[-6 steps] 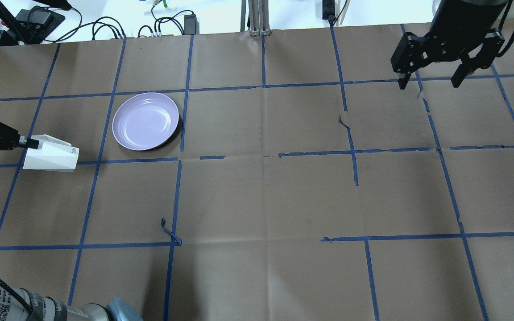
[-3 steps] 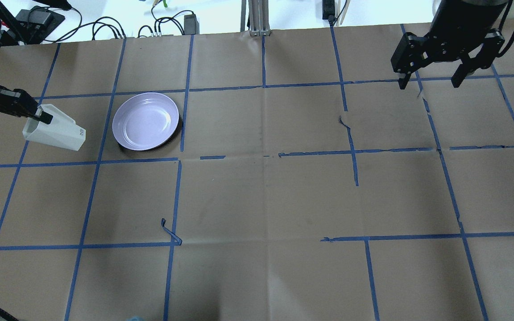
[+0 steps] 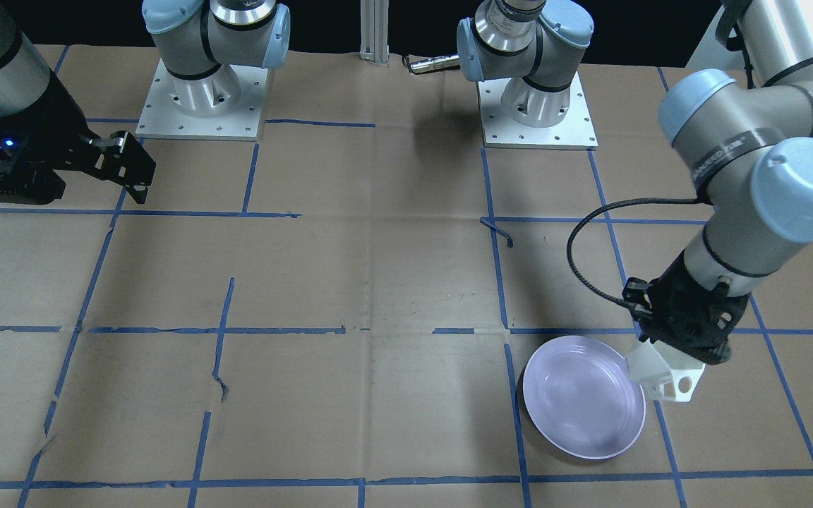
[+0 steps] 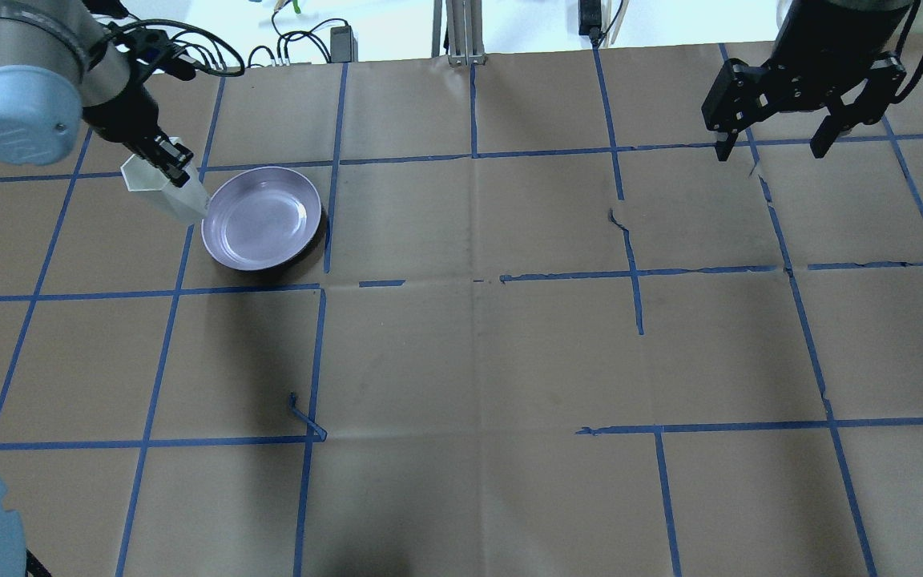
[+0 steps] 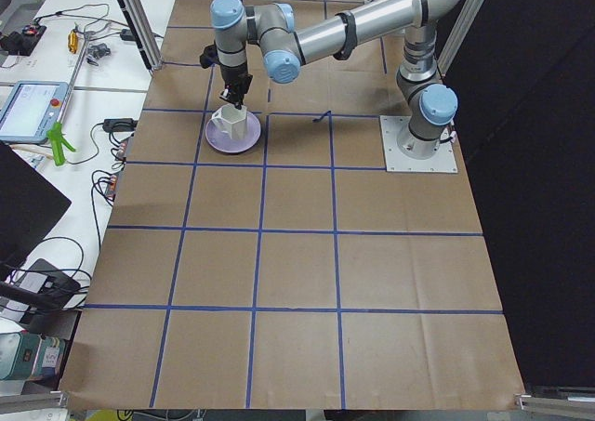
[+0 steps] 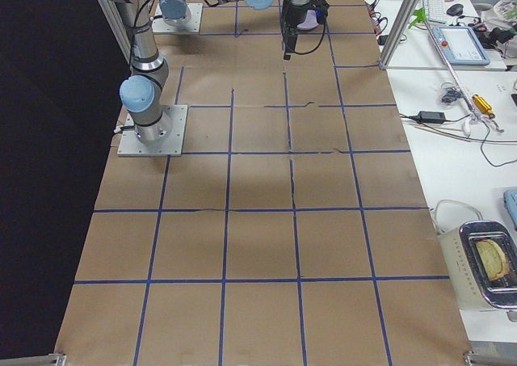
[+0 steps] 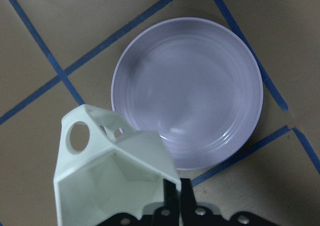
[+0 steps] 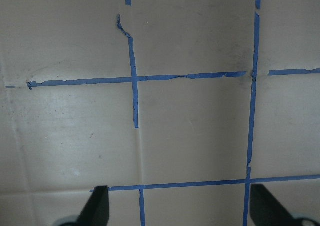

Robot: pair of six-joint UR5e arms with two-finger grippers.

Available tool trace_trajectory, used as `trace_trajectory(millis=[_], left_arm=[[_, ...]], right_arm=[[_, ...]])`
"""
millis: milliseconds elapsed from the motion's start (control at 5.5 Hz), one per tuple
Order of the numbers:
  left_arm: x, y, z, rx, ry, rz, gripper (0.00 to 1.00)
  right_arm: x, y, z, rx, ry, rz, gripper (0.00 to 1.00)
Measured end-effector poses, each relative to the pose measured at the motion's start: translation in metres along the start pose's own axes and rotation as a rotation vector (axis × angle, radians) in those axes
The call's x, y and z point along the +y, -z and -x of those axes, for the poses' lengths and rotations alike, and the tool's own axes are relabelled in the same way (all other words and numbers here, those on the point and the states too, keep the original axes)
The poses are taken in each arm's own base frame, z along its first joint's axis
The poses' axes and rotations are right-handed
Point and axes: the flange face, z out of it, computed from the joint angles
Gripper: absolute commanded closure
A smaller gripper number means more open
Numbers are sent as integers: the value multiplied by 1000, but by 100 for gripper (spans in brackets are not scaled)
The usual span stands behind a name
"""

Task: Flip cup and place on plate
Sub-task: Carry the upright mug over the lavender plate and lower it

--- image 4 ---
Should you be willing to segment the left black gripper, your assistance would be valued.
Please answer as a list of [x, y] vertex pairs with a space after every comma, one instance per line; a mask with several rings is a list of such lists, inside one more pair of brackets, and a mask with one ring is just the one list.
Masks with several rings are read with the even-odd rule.
[[171, 185], [182, 188], [190, 182], [194, 154], [164, 134], [157, 102], [138, 77], [130, 77], [114, 98], [85, 106], [82, 117], [100, 139], [127, 147], [153, 164]]

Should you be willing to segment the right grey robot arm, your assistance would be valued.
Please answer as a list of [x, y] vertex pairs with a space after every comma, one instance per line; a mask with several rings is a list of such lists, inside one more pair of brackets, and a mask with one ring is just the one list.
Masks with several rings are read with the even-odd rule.
[[917, 1], [792, 1], [762, 65], [726, 59], [702, 105], [715, 157], [728, 160], [740, 134], [777, 113], [827, 110], [810, 139], [825, 157], [840, 135], [873, 125], [905, 101], [923, 76], [901, 61]]

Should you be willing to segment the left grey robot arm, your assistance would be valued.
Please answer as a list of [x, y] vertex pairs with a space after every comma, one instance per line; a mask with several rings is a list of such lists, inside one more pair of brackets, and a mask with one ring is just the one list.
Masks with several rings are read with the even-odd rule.
[[0, 162], [61, 161], [86, 124], [186, 185], [193, 153], [159, 127], [144, 82], [158, 69], [182, 80], [195, 71], [161, 29], [99, 21], [128, 15], [121, 1], [0, 1]]

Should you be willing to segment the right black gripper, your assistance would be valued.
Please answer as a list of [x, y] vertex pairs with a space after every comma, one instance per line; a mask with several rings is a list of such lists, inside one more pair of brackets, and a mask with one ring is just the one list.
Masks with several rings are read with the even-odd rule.
[[787, 16], [764, 63], [726, 59], [707, 92], [715, 157], [729, 160], [741, 132], [775, 113], [828, 111], [810, 139], [816, 159], [844, 132], [882, 120], [907, 78], [886, 47], [894, 31], [894, 16]]

